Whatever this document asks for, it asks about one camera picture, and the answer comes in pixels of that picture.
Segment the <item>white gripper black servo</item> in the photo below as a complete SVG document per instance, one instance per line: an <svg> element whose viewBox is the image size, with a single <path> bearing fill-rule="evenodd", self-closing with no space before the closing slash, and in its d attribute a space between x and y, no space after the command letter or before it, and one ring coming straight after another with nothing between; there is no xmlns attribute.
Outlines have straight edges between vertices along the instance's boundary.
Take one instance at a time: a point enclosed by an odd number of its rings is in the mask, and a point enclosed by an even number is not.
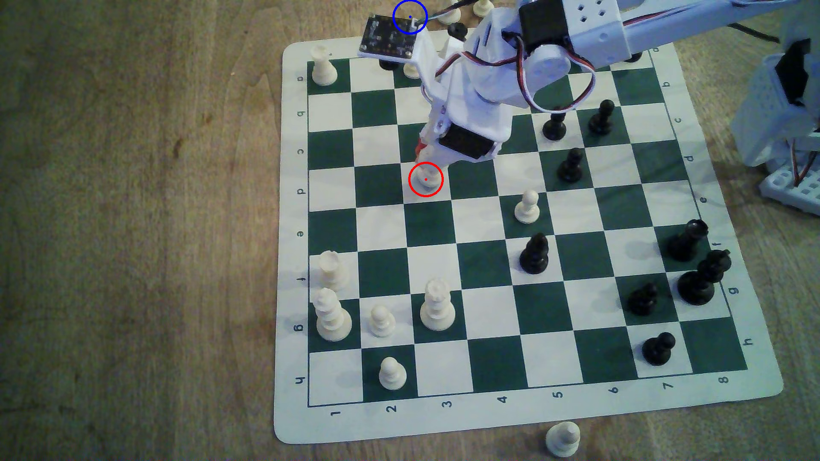
<svg viewBox="0 0 820 461"><path fill-rule="evenodd" d="M503 33L521 31L514 9L494 9L466 40L452 36L438 46L425 38L416 57L429 120L419 133L415 162L444 170L452 162L493 159L511 134L513 107L525 107L517 83L515 43Z"/></svg>

